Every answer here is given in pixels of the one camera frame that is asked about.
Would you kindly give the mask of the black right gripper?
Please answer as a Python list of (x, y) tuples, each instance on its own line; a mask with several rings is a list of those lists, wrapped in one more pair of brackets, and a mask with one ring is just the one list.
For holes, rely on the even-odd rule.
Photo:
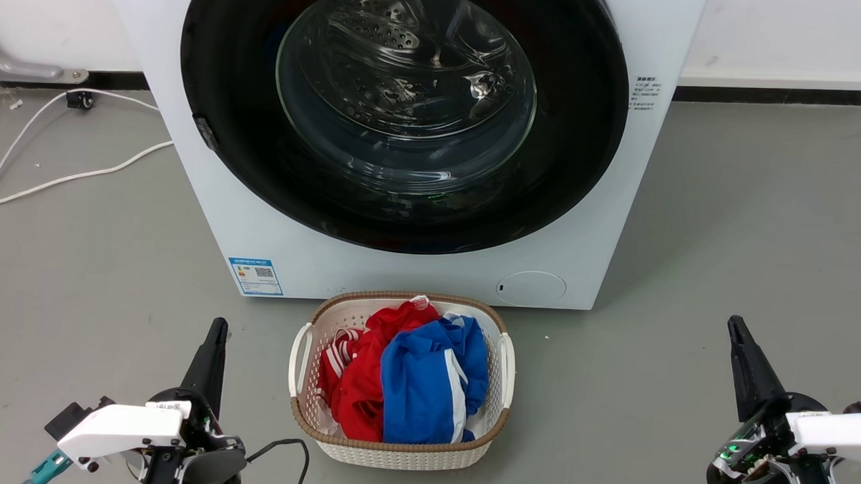
[(809, 450), (791, 422), (830, 416), (821, 403), (788, 393), (742, 316), (728, 320), (738, 431), (706, 469), (707, 484), (831, 484), (831, 456)]

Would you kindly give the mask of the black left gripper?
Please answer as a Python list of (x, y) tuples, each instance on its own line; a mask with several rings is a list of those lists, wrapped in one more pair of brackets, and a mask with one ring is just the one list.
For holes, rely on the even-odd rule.
[(184, 446), (180, 470), (241, 473), (245, 468), (243, 441), (225, 434), (219, 421), (228, 335), (227, 320), (213, 319), (181, 387), (164, 390), (145, 403), (150, 408), (183, 414), (178, 443)]

